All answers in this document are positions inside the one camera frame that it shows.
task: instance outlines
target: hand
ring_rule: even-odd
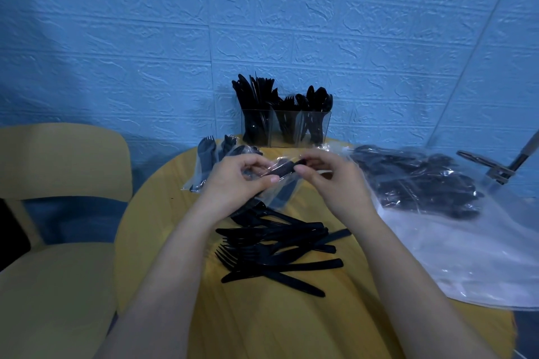
[[[358,165],[320,149],[310,149],[302,158],[307,160],[307,165],[296,165],[294,170],[318,190],[328,209],[341,222],[364,215],[370,217],[372,213],[376,215],[371,193]],[[332,171],[333,176],[326,179],[316,171]]]
[[[276,175],[248,180],[242,172],[250,169],[261,175],[271,166],[272,161],[254,153],[223,158],[213,167],[193,208],[204,213],[212,224],[217,223],[279,181]]]

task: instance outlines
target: person's left hand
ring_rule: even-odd
[[[246,204],[254,195],[279,181],[276,175],[248,180],[242,172],[250,169],[260,175],[271,166],[272,161],[254,153],[223,158],[213,167],[193,207],[204,213],[212,223],[217,223]]]

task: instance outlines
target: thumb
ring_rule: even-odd
[[[298,175],[313,185],[314,188],[319,192],[327,184],[327,180],[325,178],[321,177],[318,172],[312,168],[309,168],[308,166],[296,165],[294,166],[294,170],[298,173]]]
[[[260,179],[256,179],[249,182],[249,185],[251,186],[253,192],[259,193],[273,186],[277,182],[279,182],[279,176],[267,175],[267,176],[261,177]]]

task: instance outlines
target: wooden table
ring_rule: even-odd
[[[284,150],[262,148],[268,158]],[[121,315],[148,272],[165,239],[197,195],[180,188],[190,178],[196,150],[160,168],[131,200],[115,241],[115,287]],[[288,202],[285,213],[322,221],[330,231],[343,228],[306,182]],[[230,219],[220,226],[235,226]],[[191,323],[191,359],[357,359],[404,358],[382,307],[367,261],[354,237],[336,241],[336,270],[288,273],[326,292],[317,298],[266,278],[228,284],[227,270],[214,250],[220,236],[208,241],[207,258]],[[299,262],[335,258],[311,252]],[[467,320],[503,358],[511,358],[515,327],[511,311],[454,301]]]

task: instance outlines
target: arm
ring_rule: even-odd
[[[380,299],[409,359],[496,359],[421,264],[378,216],[361,170],[325,151],[307,151],[295,170],[320,192],[367,256]],[[324,179],[315,169],[331,170]]]
[[[166,240],[95,359],[187,356],[208,236],[217,222],[279,180],[269,175],[246,181],[241,171],[271,165],[266,158],[247,154],[225,158],[213,169],[199,199]]]

